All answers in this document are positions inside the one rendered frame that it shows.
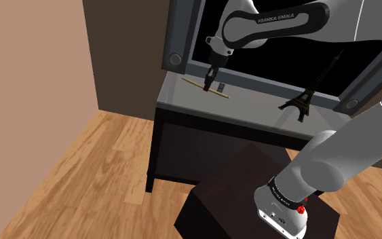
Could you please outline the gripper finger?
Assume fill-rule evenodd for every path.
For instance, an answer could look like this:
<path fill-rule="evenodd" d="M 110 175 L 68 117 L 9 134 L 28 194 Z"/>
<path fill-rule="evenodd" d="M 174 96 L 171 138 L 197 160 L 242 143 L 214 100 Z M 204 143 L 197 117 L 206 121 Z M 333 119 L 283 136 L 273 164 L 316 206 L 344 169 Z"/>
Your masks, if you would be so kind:
<path fill-rule="evenodd" d="M 205 80 L 204 80 L 204 87 L 203 87 L 203 90 L 204 91 L 209 91 L 210 89 L 210 86 L 212 85 L 212 82 L 214 81 L 216 75 L 214 73 L 208 73 L 206 76 L 205 76 Z"/>

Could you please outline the tan wooden pencil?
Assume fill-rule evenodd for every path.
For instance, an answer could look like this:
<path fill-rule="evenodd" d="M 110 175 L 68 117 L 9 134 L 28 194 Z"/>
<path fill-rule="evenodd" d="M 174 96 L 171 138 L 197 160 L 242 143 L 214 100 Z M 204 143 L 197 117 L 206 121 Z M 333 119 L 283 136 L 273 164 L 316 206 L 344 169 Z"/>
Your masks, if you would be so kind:
<path fill-rule="evenodd" d="M 204 90 L 204 91 L 207 91 L 207 92 L 211 92 L 211 93 L 217 94 L 217 95 L 222 96 L 222 97 L 224 97 L 224 98 L 230 98 L 228 95 L 223 94 L 222 92 L 219 92 L 219 91 L 217 91 L 217 90 L 213 90 L 212 88 L 208 88 L 207 90 L 205 90 L 203 85 L 201 85 L 201 84 L 199 84 L 199 83 L 197 83 L 197 82 L 195 82 L 195 81 L 192 81 L 192 80 L 190 80 L 190 79 L 186 79 L 186 78 L 184 78 L 184 77 L 181 77 L 181 79 L 185 80 L 186 82 L 188 82 L 188 83 L 190 83 L 190 84 L 192 84 L 192 85 L 194 85 L 194 86 L 197 86 L 197 87 L 201 88 L 201 89 Z"/>

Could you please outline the grey flat television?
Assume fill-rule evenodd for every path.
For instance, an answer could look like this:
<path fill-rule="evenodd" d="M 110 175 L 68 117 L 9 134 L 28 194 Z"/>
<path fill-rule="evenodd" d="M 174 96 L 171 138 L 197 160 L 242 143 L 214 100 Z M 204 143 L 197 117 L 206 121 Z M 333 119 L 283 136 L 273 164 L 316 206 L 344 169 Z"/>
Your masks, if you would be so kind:
<path fill-rule="evenodd" d="M 210 68 L 210 46 L 205 39 L 215 33 L 226 2 L 170 0 L 164 70 L 205 78 Z M 353 115 L 382 90 L 382 41 L 270 39 L 259 48 L 236 50 L 215 80 L 279 96 L 285 103 L 304 92 L 327 67 L 331 69 L 311 104 Z"/>

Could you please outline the black television stand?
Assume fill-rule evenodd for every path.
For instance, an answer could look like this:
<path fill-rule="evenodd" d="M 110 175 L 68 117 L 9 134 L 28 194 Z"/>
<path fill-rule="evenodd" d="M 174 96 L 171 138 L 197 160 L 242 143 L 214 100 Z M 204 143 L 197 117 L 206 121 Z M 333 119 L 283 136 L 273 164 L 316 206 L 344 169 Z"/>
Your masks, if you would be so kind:
<path fill-rule="evenodd" d="M 198 184 L 229 158 L 254 144 L 276 164 L 290 162 L 288 149 L 301 150 L 323 130 L 338 130 L 348 115 L 312 106 L 303 122 L 283 98 L 227 86 L 225 96 L 190 84 L 199 77 L 168 72 L 156 102 L 146 191 L 155 179 Z"/>

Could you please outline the black tower figure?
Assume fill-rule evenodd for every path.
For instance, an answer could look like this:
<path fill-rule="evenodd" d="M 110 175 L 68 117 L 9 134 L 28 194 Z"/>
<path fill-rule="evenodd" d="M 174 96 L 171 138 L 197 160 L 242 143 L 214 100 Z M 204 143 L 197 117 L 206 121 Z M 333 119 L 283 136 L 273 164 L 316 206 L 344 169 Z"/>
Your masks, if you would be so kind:
<path fill-rule="evenodd" d="M 289 106 L 296 107 L 299 110 L 298 121 L 303 122 L 305 116 L 309 116 L 309 106 L 311 99 L 316 92 L 318 86 L 323 79 L 327 76 L 330 69 L 334 66 L 336 61 L 340 58 L 343 50 L 341 50 L 331 61 L 331 63 L 322 71 L 322 73 L 298 96 L 286 101 L 283 105 L 279 106 L 280 110 L 283 110 Z"/>

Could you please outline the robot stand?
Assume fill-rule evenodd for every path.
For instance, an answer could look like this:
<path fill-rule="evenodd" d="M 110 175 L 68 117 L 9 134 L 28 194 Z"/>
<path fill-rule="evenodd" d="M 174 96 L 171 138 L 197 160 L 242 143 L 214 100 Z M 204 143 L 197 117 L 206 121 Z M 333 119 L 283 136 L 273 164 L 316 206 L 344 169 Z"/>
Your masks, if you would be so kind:
<path fill-rule="evenodd" d="M 284 148 L 249 144 L 190 191 L 176 230 L 182 239 L 286 239 L 259 216 L 254 192 L 290 161 Z"/>

